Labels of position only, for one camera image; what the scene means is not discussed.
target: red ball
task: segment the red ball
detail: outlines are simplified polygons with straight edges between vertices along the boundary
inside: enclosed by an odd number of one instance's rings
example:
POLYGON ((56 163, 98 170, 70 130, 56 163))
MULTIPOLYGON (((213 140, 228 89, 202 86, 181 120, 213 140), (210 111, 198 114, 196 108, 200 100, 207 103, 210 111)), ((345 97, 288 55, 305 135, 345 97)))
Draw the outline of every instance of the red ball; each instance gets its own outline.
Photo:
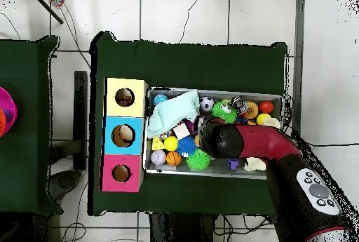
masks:
POLYGON ((261 110, 261 113, 271 113, 274 109, 274 106, 269 101, 263 101, 259 104, 259 110, 261 110))

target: blue box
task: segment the blue box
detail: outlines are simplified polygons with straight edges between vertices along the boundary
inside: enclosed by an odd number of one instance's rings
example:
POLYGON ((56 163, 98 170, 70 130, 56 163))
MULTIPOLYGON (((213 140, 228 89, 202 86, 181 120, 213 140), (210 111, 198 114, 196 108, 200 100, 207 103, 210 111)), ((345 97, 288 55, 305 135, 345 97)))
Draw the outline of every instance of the blue box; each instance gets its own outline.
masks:
POLYGON ((106 116, 106 128, 104 137, 105 154, 136 154, 142 153, 143 118, 106 116), (135 140, 129 147, 118 147, 112 142, 112 131, 118 125, 128 125, 135 131, 135 140))

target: pink box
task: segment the pink box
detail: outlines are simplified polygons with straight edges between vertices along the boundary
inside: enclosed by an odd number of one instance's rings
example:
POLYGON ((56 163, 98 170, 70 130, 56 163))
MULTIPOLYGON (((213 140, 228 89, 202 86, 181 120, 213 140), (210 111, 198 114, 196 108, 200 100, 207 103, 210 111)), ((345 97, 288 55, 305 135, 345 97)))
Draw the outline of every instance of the pink box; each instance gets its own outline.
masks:
POLYGON ((143 169, 140 155, 105 154, 102 170, 102 190, 137 193, 143 181, 143 169), (125 182, 116 181, 112 175, 117 165, 128 167, 130 176, 125 182))

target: light blue towel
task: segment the light blue towel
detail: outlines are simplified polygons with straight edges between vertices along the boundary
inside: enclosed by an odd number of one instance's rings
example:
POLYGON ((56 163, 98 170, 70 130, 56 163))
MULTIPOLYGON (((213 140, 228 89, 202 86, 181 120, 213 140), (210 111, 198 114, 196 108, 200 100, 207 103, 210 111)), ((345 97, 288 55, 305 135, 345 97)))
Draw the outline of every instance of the light blue towel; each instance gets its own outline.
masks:
POLYGON ((182 119, 194 122, 197 115, 199 115, 199 98, 196 89, 160 102, 154 107, 154 112, 149 118, 147 137, 151 139, 174 128, 182 119))

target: pink bowl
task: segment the pink bowl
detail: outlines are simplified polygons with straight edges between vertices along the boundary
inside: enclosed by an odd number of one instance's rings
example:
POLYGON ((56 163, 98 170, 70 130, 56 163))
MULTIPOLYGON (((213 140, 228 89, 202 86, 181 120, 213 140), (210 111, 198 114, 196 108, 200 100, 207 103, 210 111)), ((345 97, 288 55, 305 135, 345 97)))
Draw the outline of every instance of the pink bowl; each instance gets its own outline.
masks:
POLYGON ((0 108, 2 108, 6 117, 5 130, 2 134, 0 133, 0 136, 2 136, 10 130, 16 120, 16 117, 18 116, 18 108, 16 107, 16 104, 8 92, 2 87, 0 87, 0 108))

